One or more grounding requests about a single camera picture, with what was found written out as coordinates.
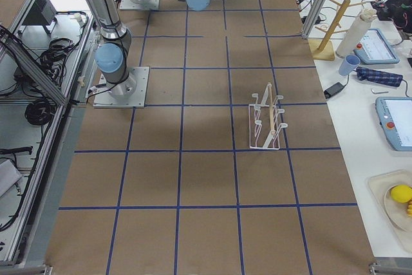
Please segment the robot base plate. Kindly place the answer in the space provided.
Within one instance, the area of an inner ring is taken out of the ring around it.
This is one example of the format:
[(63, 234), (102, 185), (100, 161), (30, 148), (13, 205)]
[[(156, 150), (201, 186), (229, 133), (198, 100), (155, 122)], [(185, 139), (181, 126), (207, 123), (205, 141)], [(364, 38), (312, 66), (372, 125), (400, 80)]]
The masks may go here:
[(149, 80), (149, 67), (128, 67), (129, 77), (116, 85), (107, 83), (105, 73), (100, 75), (100, 82), (106, 86), (94, 96), (94, 108), (143, 108)]

